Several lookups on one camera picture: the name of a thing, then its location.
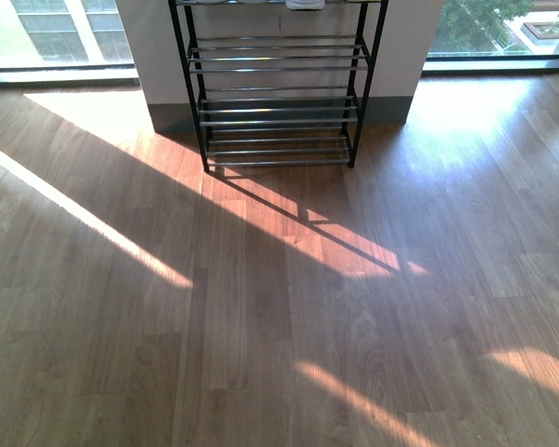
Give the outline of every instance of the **floor-to-ceiling window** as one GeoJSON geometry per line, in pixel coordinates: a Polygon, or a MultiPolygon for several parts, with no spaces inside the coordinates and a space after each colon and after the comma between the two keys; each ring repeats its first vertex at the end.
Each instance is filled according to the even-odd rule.
{"type": "Polygon", "coordinates": [[[115,0],[0,0],[0,69],[125,63],[115,0]]]}
{"type": "Polygon", "coordinates": [[[447,0],[429,57],[559,57],[559,0],[447,0]]]}

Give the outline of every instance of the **sunlight patch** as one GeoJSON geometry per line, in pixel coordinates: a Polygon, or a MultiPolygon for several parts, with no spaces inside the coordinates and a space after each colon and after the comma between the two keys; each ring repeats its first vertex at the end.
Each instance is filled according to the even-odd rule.
{"type": "Polygon", "coordinates": [[[189,278],[183,276],[169,265],[163,263],[153,254],[139,247],[136,243],[115,230],[115,228],[102,221],[100,218],[73,201],[70,197],[61,193],[54,186],[39,178],[23,165],[19,164],[17,161],[13,160],[1,151],[0,166],[7,169],[10,173],[17,176],[23,182],[31,186],[35,191],[51,200],[63,210],[67,211],[93,231],[105,237],[130,257],[143,264],[145,267],[152,270],[162,278],[166,279],[169,283],[176,287],[192,287],[193,284],[189,278]]]}

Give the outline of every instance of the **metal shoe rack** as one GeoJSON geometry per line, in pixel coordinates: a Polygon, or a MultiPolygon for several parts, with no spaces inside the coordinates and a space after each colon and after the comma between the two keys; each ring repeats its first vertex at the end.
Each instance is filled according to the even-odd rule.
{"type": "MultiPolygon", "coordinates": [[[[353,168],[388,1],[326,0],[360,9],[351,34],[199,37],[192,8],[208,6],[169,0],[205,171],[319,164],[353,168]],[[379,7],[371,47],[363,37],[369,4],[379,7]],[[314,81],[298,84],[303,72],[317,72],[314,81]],[[362,95],[356,90],[358,72],[365,76],[358,83],[364,85],[362,95]]],[[[266,3],[278,4],[284,7],[283,0],[266,3]]]]}

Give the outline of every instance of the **rack leg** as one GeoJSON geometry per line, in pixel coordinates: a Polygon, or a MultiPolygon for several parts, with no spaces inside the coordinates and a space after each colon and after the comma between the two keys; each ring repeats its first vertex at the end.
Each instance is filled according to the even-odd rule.
{"type": "Polygon", "coordinates": [[[375,74],[376,57],[379,53],[379,44],[381,43],[381,35],[383,34],[383,27],[385,25],[385,17],[388,12],[389,0],[381,1],[381,9],[379,10],[379,18],[375,28],[375,38],[373,40],[373,49],[371,57],[368,62],[368,73],[366,74],[366,82],[364,83],[364,92],[362,93],[361,108],[359,110],[358,125],[354,135],[354,142],[352,144],[352,153],[348,166],[354,168],[356,162],[356,154],[358,153],[358,146],[361,142],[362,125],[364,124],[364,116],[366,115],[366,106],[369,101],[369,94],[371,92],[371,84],[373,83],[373,75],[375,74]]]}
{"type": "MultiPolygon", "coordinates": [[[[195,133],[197,134],[198,150],[200,151],[203,168],[205,169],[205,172],[209,172],[210,169],[209,169],[209,164],[207,162],[207,152],[205,149],[205,142],[203,141],[203,135],[198,121],[198,110],[197,110],[197,103],[195,101],[195,91],[193,90],[193,82],[190,77],[190,67],[188,64],[188,59],[186,58],[186,47],[184,45],[183,31],[180,25],[180,20],[178,19],[178,7],[176,6],[175,0],[169,0],[168,4],[170,6],[170,15],[174,27],[174,34],[176,36],[176,44],[178,45],[178,52],[180,54],[180,62],[183,66],[184,82],[186,83],[186,92],[188,94],[188,100],[190,102],[190,108],[193,116],[193,125],[195,126],[195,133]]],[[[194,30],[194,23],[192,23],[192,12],[190,11],[190,6],[184,7],[184,13],[187,14],[186,20],[188,22],[189,28],[191,28],[191,24],[192,24],[193,25],[192,28],[194,30]]],[[[189,33],[191,34],[191,40],[192,40],[192,35],[194,35],[194,31],[189,30],[189,33]]]]}

